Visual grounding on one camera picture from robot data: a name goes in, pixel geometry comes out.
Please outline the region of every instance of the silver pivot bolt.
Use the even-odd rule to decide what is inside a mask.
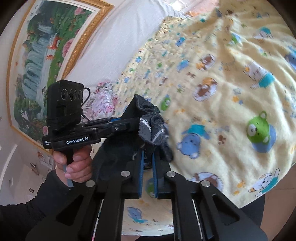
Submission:
[[[167,172],[167,176],[168,176],[168,177],[174,177],[175,175],[176,175],[176,173],[173,172],[173,171],[168,171],[168,172]]]
[[[129,171],[127,171],[127,170],[121,172],[121,175],[122,175],[123,177],[128,177],[130,174],[131,174],[131,173],[130,173]]]
[[[209,187],[211,185],[211,183],[208,181],[208,180],[203,180],[202,181],[202,186],[204,186],[204,187]]]
[[[95,185],[95,182],[94,180],[88,180],[85,185],[88,187],[88,188],[91,188]]]

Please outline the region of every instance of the cartoon print blanket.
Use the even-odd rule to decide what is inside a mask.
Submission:
[[[293,164],[294,79],[296,40],[279,13],[266,0],[221,0],[211,13],[163,21],[114,85],[115,115],[136,93],[158,106],[172,170],[209,180],[240,208]],[[153,199],[152,187],[126,202],[123,234],[172,232],[170,202]]]

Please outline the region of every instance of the landscape painting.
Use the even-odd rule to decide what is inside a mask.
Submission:
[[[39,146],[48,134],[47,88],[59,80],[64,61],[73,52],[71,45],[79,42],[95,12],[73,2],[36,1],[11,53],[7,83],[11,124]]]

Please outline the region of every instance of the white fabric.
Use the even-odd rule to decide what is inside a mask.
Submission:
[[[101,23],[66,79],[92,91],[100,82],[113,83],[166,16],[185,18],[158,0],[125,0]]]

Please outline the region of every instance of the camera lens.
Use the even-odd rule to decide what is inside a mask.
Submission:
[[[80,100],[80,99],[82,99],[82,91],[78,91],[78,99]]]
[[[70,90],[70,100],[75,100],[76,99],[76,90],[71,89]]]
[[[63,89],[62,92],[61,92],[62,100],[67,99],[67,96],[68,96],[68,91],[66,89]]]

